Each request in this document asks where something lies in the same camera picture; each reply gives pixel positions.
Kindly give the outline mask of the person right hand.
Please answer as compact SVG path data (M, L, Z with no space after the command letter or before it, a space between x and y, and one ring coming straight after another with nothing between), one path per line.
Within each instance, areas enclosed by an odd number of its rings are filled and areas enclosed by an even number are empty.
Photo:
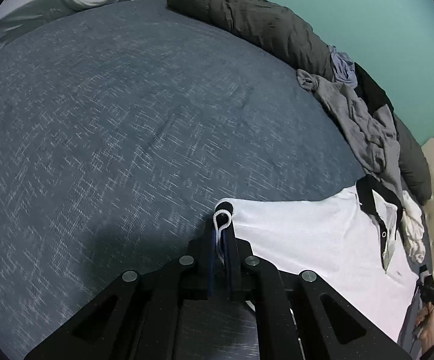
M420 309L415 326L417 328L417 338L422 345L423 351L426 351L434 345L433 303L429 302Z

